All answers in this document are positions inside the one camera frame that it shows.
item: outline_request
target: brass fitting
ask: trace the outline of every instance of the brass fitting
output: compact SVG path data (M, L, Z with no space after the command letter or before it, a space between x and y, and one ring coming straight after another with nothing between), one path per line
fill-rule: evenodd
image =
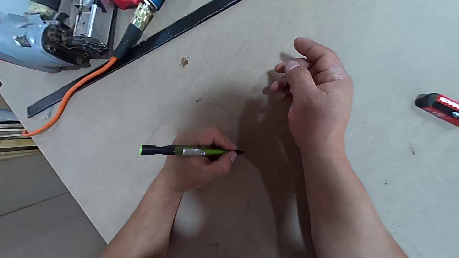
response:
M143 32L150 24L155 11L155 7L148 0L144 0L135 10L131 23Z

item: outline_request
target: forearm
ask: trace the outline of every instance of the forearm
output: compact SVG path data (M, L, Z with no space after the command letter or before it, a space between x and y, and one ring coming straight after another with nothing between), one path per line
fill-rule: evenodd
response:
M302 155L318 258L405 257L344 155Z
M181 196L156 178L102 257L164 257Z

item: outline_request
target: finger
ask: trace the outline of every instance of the finger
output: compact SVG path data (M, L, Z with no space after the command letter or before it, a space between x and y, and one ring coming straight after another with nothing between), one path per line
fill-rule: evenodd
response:
M215 145L229 151L236 150L236 145L217 127L205 129L198 138L198 144L202 146Z
M236 152L228 152L222 155L217 161L214 161L206 166L208 173L214 174L217 177L225 176L230 173L231 166L237 158Z
M283 91L281 91L279 93L279 95L277 96L277 100L284 101L284 100L286 100L288 98L291 98L291 97L293 97L293 95L291 93L291 89L288 88L288 89L284 89Z
M288 61L290 61L290 60L296 60L300 64L302 64L303 66L307 67L308 69L310 67L312 67L312 63L306 58L298 58L298 57L296 57L296 58L291 58ZM285 61L285 62L282 62L282 63L278 63L274 67L274 70L276 71L276 73L285 73L285 64L288 63L288 61Z
M288 87L287 78L282 76L276 82L274 82L269 89L272 91L279 91L283 90L285 87Z
M313 76L314 76L314 82L316 82L317 85L329 83L333 81L338 81L338 80L349 77L347 72L343 68L340 68L340 67L337 67L334 69L328 69L326 71L322 71Z
M285 65L285 76L291 88L291 93L296 94L315 94L320 91L314 83L309 70L296 60L291 60Z
M293 46L313 64L313 75L336 66L342 67L340 58L333 50L313 40L297 38Z

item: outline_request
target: mdf board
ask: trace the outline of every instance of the mdf board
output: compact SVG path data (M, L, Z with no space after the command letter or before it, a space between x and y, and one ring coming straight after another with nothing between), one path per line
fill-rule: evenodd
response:
M202 4L168 0L157 24ZM165 160L139 156L139 146L217 125L246 155L228 177L185 193L170 257L311 256L288 103L266 90L278 76L274 65L297 56L293 40L310 37L334 49L355 82L346 149L381 219L409 256L455 257L457 130L413 101L420 93L459 96L459 36L451 33L458 7L452 0L244 0L77 93L34 140L108 242ZM44 115L27 119L26 107L84 72L43 75L2 63L1 93L36 129Z

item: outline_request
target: left hand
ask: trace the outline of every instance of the left hand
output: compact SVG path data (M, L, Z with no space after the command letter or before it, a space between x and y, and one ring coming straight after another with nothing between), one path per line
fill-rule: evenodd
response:
M216 127L184 133L177 136L173 144L215 146L231 151L213 162L208 157L168 156L156 180L174 193L193 190L226 176L237 157L236 146Z

